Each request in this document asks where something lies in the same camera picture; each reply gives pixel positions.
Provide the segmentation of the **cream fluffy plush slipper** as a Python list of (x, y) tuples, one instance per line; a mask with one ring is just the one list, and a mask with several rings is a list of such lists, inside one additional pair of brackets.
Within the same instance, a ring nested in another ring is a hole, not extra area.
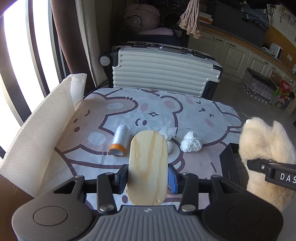
[[(295, 164), (295, 148), (283, 125), (276, 120), (272, 126), (257, 117), (246, 120), (239, 139), (239, 154), (244, 166), (255, 159)], [(295, 191), (266, 182), (262, 173), (250, 169), (247, 173), (246, 190), (284, 211)]]

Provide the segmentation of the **oval wooden board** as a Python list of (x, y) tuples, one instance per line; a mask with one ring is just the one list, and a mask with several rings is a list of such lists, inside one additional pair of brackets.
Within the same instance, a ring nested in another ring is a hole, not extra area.
[(161, 205), (168, 189), (168, 150), (156, 131), (137, 133), (130, 145), (126, 193), (139, 206)]

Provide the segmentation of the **garbage bag roll orange band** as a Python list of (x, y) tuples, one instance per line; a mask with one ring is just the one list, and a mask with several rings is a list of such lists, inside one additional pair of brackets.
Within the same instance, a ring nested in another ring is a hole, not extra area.
[(113, 156), (123, 157), (130, 141), (130, 129), (126, 125), (119, 125), (114, 133), (109, 152)]

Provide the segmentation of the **black open storage box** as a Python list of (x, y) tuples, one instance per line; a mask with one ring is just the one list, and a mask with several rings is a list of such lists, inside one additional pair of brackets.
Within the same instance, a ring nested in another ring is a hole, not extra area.
[(219, 155), (222, 174), (224, 178), (246, 189), (249, 176), (238, 150), (238, 144), (229, 143)]

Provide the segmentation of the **knotted white plastic bag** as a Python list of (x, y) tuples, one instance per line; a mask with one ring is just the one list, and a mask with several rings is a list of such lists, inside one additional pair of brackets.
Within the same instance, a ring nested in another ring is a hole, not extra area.
[(165, 138), (166, 144), (167, 144), (167, 150), (168, 154), (172, 151), (173, 149), (173, 143), (171, 142), (171, 139), (176, 137), (177, 133), (177, 127), (173, 128), (168, 128), (167, 126), (163, 126), (159, 133)]

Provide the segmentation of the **bear print bed sheet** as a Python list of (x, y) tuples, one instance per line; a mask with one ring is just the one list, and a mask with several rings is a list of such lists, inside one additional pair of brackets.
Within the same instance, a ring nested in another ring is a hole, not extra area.
[(221, 174), (219, 156), (237, 143), (242, 121), (228, 105), (202, 98), (142, 89), (101, 89), (80, 104), (55, 145), (39, 192), (45, 193), (76, 175), (95, 179), (131, 164), (117, 207), (143, 204), (178, 205), (169, 189), (157, 196), (166, 175), (166, 157), (179, 172), (200, 178)]

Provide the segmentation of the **red green carton box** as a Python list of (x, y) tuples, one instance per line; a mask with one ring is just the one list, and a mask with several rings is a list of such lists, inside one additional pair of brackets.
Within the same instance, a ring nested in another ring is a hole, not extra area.
[(274, 92), (271, 104), (277, 108), (286, 109), (290, 102), (295, 98), (295, 94), (290, 90), (290, 84), (281, 80)]

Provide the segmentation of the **shrink-wrapped water bottle pack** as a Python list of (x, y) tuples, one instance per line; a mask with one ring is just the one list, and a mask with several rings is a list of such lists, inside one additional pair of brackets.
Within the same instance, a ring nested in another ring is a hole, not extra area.
[(271, 103), (278, 86), (263, 75), (247, 68), (242, 78), (242, 87), (255, 99)]

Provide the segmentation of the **white paper towel sheet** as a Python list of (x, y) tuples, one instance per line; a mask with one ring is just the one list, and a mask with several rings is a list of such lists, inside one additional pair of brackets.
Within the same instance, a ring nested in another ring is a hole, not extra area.
[(1, 161), (1, 175), (36, 197), (54, 148), (83, 100), (87, 75), (68, 75), (28, 117)]

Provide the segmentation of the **cream kitchen cabinets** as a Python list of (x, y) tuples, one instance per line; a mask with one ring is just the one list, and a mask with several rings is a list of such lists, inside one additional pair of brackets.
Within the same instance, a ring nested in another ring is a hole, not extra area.
[(189, 37), (188, 48), (208, 53), (223, 67), (223, 78), (241, 83), (244, 72), (251, 68), (265, 77), (277, 73), (295, 92), (295, 74), (283, 63), (256, 45), (225, 30), (201, 24), (201, 37)]

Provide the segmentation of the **white ribbed hard suitcase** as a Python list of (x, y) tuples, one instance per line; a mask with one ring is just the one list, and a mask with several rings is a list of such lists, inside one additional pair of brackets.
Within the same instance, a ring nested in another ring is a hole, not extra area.
[(115, 88), (165, 90), (211, 99), (223, 73), (212, 56), (184, 47), (126, 42), (102, 54)]

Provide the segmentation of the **white kitchen appliance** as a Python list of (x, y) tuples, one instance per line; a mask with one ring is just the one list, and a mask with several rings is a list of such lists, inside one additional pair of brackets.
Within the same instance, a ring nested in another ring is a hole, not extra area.
[(272, 43), (270, 45), (270, 51), (274, 54), (274, 56), (276, 57), (276, 59), (279, 59), (280, 58), (280, 55), (282, 53), (282, 48), (281, 46), (275, 44), (275, 43)]

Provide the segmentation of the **beige tassel curtain tie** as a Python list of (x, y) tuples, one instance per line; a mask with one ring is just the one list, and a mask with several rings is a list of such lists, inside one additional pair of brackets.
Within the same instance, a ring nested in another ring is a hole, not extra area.
[(200, 1), (190, 0), (185, 12), (180, 16), (179, 27), (187, 32), (187, 35), (192, 35), (195, 39), (201, 37), (201, 28), (199, 22), (200, 16)]

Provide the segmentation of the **pink plush toy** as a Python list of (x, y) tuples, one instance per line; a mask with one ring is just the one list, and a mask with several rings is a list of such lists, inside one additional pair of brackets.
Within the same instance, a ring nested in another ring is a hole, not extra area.
[(153, 30), (159, 25), (159, 10), (149, 4), (132, 4), (125, 8), (124, 25), (134, 33)]

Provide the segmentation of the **brown curtain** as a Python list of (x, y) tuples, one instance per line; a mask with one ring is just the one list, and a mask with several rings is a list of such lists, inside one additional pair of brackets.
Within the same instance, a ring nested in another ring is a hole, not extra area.
[(76, 2), (71, 0), (51, 1), (53, 18), (66, 63), (71, 74), (87, 75), (84, 92), (95, 89), (79, 29)]

